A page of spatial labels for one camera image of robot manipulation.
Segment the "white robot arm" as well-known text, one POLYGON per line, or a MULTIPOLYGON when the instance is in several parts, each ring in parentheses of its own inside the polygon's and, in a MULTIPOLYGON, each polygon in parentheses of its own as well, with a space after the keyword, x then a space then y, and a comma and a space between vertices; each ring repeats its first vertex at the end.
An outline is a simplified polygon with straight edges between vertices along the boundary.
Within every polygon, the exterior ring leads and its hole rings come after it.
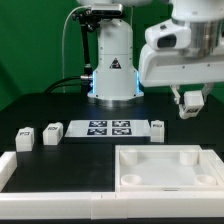
POLYGON ((90 101, 106 106, 143 96, 141 87, 213 84, 224 81, 224 0, 167 0, 171 18, 145 31, 139 66, 132 64, 133 31, 123 8, 152 0, 77 0, 83 25, 98 30, 98 66, 90 101))

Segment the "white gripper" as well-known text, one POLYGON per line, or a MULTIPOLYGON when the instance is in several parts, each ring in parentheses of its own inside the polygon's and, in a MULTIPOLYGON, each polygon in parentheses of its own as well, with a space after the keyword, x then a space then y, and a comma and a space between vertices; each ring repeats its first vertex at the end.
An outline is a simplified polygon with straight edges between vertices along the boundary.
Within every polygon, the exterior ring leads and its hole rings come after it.
POLYGON ((179 85, 201 84, 206 100, 216 82, 224 82, 224 46, 204 58, 186 58, 178 51, 154 51, 148 44, 141 50, 139 80, 144 87, 170 86, 174 102, 182 105, 179 85))

